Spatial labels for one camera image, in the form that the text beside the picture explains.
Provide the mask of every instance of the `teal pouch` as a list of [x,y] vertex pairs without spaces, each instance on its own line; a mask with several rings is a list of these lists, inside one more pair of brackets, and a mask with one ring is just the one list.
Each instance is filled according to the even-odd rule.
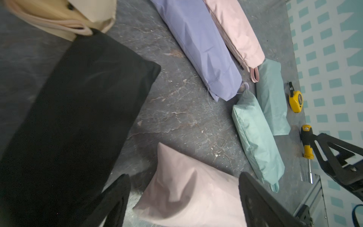
[[273,192],[279,191],[278,180],[285,171],[275,139],[261,107],[249,90],[232,110],[243,150],[258,179],[267,181]]
[[256,83],[257,100],[270,126],[272,135],[288,135],[291,128],[286,119],[287,101],[281,64],[265,59],[258,67],[260,81]]

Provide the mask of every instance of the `drawstring bag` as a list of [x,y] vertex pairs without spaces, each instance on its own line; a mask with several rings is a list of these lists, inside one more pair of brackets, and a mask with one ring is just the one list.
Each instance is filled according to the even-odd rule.
[[258,66],[265,55],[237,0],[204,0],[224,42],[254,83],[259,81]]
[[232,117],[256,176],[262,182],[267,181],[273,192],[278,192],[278,180],[284,174],[285,165],[261,107],[249,90],[233,106]]
[[258,68],[261,81],[256,84],[257,100],[272,135],[288,135],[291,128],[286,119],[287,102],[281,76],[281,64],[265,59]]
[[174,227],[247,227],[238,178],[159,143],[158,167],[133,211]]
[[242,77],[203,1],[151,1],[212,97],[233,98]]
[[[86,12],[93,22],[87,19],[79,10],[69,5],[67,0],[4,0],[7,9],[25,22],[48,33],[73,41],[76,35],[91,36],[91,28],[106,33],[115,23],[116,0],[93,0],[89,4],[84,0],[73,0],[79,5],[79,10]],[[107,10],[102,15],[100,10]]]

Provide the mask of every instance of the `white wall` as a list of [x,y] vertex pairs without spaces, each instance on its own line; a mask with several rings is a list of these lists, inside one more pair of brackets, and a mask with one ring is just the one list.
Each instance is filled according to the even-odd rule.
[[[363,147],[363,1],[291,0],[286,6],[306,123],[315,134]],[[362,202],[328,177],[317,160],[312,166],[322,179],[329,226],[353,226],[352,206]],[[358,213],[363,222],[363,209]]]

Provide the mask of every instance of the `beige bag strap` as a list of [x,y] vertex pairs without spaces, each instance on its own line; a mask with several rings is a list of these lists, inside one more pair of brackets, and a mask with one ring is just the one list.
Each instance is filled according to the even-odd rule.
[[115,23],[115,17],[112,17],[110,20],[109,20],[110,22],[109,22],[109,24],[108,25],[106,25],[102,30],[101,30],[101,32],[102,33],[106,33],[106,31],[108,31],[113,25],[114,25],[114,23]]
[[[17,17],[32,23],[47,28],[54,28],[63,31],[73,32],[75,34],[91,36],[93,35],[92,30],[83,22],[79,20],[49,20],[37,16],[30,15],[22,10],[22,8],[13,0],[5,0],[7,8],[15,14]],[[110,24],[107,25],[103,30],[109,29],[113,25],[113,21],[110,20]]]

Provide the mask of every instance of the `pink bag handle loop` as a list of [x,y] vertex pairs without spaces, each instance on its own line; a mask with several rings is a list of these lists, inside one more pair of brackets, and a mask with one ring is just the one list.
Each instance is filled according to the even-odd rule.
[[258,67],[256,68],[251,68],[251,80],[254,83],[257,83],[258,81],[260,81],[260,74],[258,72]]

